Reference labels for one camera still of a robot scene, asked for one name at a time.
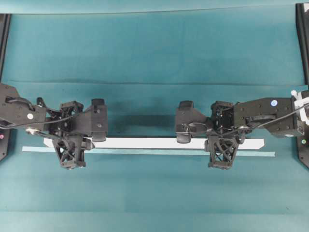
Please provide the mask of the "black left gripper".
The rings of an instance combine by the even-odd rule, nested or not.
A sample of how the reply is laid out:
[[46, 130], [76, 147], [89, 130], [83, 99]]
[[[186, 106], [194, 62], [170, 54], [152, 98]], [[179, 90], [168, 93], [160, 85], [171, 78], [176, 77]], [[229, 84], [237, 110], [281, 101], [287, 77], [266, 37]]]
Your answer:
[[92, 99], [87, 109], [76, 101], [61, 104], [59, 110], [47, 108], [50, 120], [66, 119], [48, 124], [50, 134], [64, 137], [81, 135], [93, 142], [104, 142], [108, 132], [108, 109], [104, 99]]

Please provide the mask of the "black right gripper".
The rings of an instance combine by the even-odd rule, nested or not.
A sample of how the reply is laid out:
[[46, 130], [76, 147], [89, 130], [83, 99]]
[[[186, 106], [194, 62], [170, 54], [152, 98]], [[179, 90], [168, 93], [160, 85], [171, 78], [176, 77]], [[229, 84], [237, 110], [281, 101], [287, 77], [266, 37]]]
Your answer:
[[190, 143], [190, 135], [236, 135], [234, 105], [216, 101], [211, 105], [211, 116], [194, 108], [193, 101], [181, 101], [176, 109], [175, 132], [177, 143]]

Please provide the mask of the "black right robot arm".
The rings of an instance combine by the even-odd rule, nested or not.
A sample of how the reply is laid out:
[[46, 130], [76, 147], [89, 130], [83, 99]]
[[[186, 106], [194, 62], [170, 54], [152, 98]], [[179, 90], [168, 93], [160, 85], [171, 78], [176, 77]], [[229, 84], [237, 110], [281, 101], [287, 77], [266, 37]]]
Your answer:
[[187, 144], [192, 137], [235, 139], [242, 143], [254, 129], [265, 129], [273, 136], [304, 135], [309, 124], [309, 92], [292, 90], [289, 98], [261, 98], [246, 102], [216, 101], [211, 116], [194, 108], [192, 101], [180, 102], [175, 115], [177, 142]]

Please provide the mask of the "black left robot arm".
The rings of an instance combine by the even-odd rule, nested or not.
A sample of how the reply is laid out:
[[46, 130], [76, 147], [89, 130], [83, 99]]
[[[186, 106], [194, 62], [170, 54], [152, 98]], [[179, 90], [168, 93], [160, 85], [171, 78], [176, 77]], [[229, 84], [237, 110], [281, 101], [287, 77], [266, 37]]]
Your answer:
[[0, 86], [1, 129], [24, 128], [31, 134], [61, 138], [80, 135], [94, 142], [104, 142], [108, 132], [108, 109], [103, 99], [92, 99], [84, 109], [77, 101], [62, 103], [58, 110], [46, 106], [42, 98], [37, 103], [20, 97], [15, 87]]

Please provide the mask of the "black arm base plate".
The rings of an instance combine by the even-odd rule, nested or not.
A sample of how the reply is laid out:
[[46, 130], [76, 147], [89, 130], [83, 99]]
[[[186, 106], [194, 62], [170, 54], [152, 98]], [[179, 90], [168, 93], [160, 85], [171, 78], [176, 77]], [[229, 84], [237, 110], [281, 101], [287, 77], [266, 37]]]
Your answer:
[[3, 163], [15, 153], [17, 145], [17, 130], [0, 130], [0, 162]]

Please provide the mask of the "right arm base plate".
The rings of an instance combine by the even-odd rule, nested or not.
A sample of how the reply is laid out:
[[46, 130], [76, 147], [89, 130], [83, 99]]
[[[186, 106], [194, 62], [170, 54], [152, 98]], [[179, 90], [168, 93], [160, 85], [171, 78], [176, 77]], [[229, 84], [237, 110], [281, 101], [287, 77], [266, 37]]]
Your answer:
[[297, 161], [306, 170], [309, 170], [309, 137], [299, 136], [296, 138], [296, 148], [297, 148]]

